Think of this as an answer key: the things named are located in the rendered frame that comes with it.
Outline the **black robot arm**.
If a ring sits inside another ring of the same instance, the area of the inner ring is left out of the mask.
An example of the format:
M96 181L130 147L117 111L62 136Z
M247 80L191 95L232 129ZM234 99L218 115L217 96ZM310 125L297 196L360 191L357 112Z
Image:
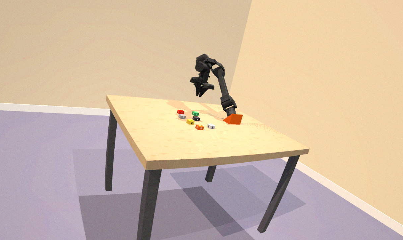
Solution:
M212 66L217 64L219 67L212 69ZM227 85L225 82L225 69L221 63L217 62L216 59L209 58L206 54L202 54L196 58L195 70L197 72L202 72L205 74L210 74L210 69L214 76L218 78L219 86L221 89L221 105L225 112L227 112L227 116L231 114L236 114L235 108L237 105L233 98L229 95ZM202 77L192 77L192 83L202 83L203 84L203 76ZM229 107L231 106L231 107ZM228 108L227 108L228 107Z

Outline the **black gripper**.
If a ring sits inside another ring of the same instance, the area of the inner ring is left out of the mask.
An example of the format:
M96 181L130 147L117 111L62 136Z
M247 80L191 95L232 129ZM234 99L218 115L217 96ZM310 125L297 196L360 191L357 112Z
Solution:
M207 81L208 81L208 77L210 78L210 76L209 76L209 74L205 74L205 73L199 73L199 77L204 77L203 78L203 84L200 82L200 83L196 83L196 84L194 84L195 85L195 88L196 88L196 96L198 96L198 94L199 94L199 97L201 97L208 89L212 89L212 90L214 90L214 85L213 84L209 84ZM201 86L202 85L202 86Z

